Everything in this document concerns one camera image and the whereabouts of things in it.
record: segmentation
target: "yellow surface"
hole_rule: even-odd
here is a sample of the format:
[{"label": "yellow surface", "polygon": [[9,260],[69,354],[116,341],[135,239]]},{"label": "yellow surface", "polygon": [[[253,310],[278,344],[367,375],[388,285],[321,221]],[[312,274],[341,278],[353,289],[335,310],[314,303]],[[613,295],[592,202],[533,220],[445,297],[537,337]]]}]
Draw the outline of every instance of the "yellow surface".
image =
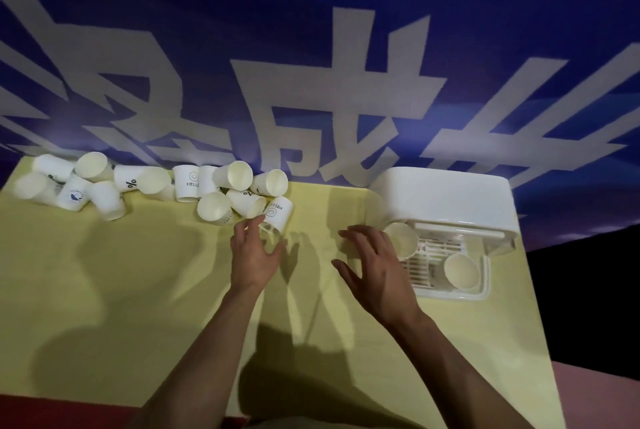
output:
[{"label": "yellow surface", "polygon": [[[13,181],[28,171],[23,159]],[[195,204],[125,195],[103,222],[0,194],[0,392],[141,405],[228,287],[230,228]],[[330,260],[364,190],[292,183],[289,254],[252,316],[228,413],[444,427],[392,338]],[[493,262],[486,301],[421,299],[471,363],[537,428],[564,428],[522,244]]]}]

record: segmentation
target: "hand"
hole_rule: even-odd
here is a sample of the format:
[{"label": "hand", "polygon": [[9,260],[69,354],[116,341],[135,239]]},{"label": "hand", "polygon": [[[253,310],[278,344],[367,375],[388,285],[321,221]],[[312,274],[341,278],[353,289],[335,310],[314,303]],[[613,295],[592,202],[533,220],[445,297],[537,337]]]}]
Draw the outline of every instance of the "hand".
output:
[{"label": "hand", "polygon": [[231,251],[234,253],[231,261],[232,289],[249,289],[260,294],[278,269],[284,241],[281,240],[273,252],[267,254],[258,228],[263,220],[264,215],[259,215],[234,226],[234,236],[231,237]]},{"label": "hand", "polygon": [[388,235],[366,225],[347,228],[338,233],[358,250],[362,278],[341,260],[331,262],[361,306],[387,329],[422,315],[409,274],[398,261]]}]

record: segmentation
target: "white paper cup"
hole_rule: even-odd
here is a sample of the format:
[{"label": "white paper cup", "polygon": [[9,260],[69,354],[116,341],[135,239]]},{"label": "white paper cup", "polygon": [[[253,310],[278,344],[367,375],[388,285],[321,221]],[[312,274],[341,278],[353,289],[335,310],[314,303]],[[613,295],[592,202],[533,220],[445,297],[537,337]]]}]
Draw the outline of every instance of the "white paper cup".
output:
[{"label": "white paper cup", "polygon": [[198,193],[199,179],[199,166],[180,165],[174,167],[173,180],[175,181],[175,199],[181,203],[197,201],[197,199],[200,198]]},{"label": "white paper cup", "polygon": [[251,191],[258,195],[281,197],[289,188],[289,179],[282,170],[271,170],[253,177]]},{"label": "white paper cup", "polygon": [[233,225],[235,223],[231,201],[219,191],[204,195],[198,202],[197,212],[201,219],[215,225]]},{"label": "white paper cup", "polygon": [[267,232],[276,232],[283,235],[289,217],[293,212],[293,203],[284,197],[272,199],[264,210],[264,221],[260,228]]},{"label": "white paper cup", "polygon": [[213,172],[217,170],[217,166],[201,166],[198,179],[198,196],[203,197],[208,193],[220,191],[218,185],[213,181]]},{"label": "white paper cup", "polygon": [[231,202],[231,208],[245,218],[255,218],[264,211],[267,199],[256,195],[251,191],[229,190],[227,198]]},{"label": "white paper cup", "polygon": [[138,176],[149,166],[118,165],[113,169],[113,182],[121,193],[138,189]]},{"label": "white paper cup", "polygon": [[480,268],[464,254],[448,256],[442,264],[442,270],[447,281],[461,291],[471,291],[480,283]]},{"label": "white paper cup", "polygon": [[149,199],[163,202],[175,201],[175,186],[169,171],[158,166],[148,166],[138,176],[138,189]]},{"label": "white paper cup", "polygon": [[116,220],[127,213],[122,194],[112,181],[91,183],[89,198],[105,220]]},{"label": "white paper cup", "polygon": [[76,163],[76,175],[97,183],[113,179],[113,169],[109,158],[98,151],[88,152]]},{"label": "white paper cup", "polygon": [[43,205],[56,205],[62,185],[44,173],[32,171],[13,183],[13,194],[21,200],[30,200]]},{"label": "white paper cup", "polygon": [[253,171],[244,161],[234,161],[230,165],[220,166],[213,172],[213,182],[220,188],[247,190],[253,181]]},{"label": "white paper cup", "polygon": [[406,223],[389,223],[384,232],[391,239],[399,260],[404,261],[418,251],[418,234]]},{"label": "white paper cup", "polygon": [[74,172],[75,163],[58,158],[52,154],[43,154],[34,158],[31,165],[32,171],[43,173],[53,181],[66,183]]},{"label": "white paper cup", "polygon": [[80,211],[89,202],[91,182],[72,174],[62,187],[56,205],[69,211]]}]

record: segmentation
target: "pink floor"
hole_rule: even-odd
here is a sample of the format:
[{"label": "pink floor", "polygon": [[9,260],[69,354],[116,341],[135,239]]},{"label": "pink floor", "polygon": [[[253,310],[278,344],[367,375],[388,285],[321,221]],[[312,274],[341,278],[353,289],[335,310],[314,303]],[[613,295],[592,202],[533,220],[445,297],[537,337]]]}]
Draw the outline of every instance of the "pink floor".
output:
[{"label": "pink floor", "polygon": [[640,382],[552,364],[567,429],[640,428]]}]

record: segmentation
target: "person's left hand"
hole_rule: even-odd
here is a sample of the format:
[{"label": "person's left hand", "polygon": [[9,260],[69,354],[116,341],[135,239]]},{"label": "person's left hand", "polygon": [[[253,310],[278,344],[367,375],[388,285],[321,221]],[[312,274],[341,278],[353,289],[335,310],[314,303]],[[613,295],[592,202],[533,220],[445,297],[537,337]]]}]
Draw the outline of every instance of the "person's left hand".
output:
[{"label": "person's left hand", "polygon": [[231,262],[232,289],[249,289],[260,293],[278,269],[284,240],[277,244],[272,253],[267,254],[258,228],[263,220],[264,215],[259,215],[242,220],[234,227],[234,236],[231,237],[231,250],[234,253]]}]

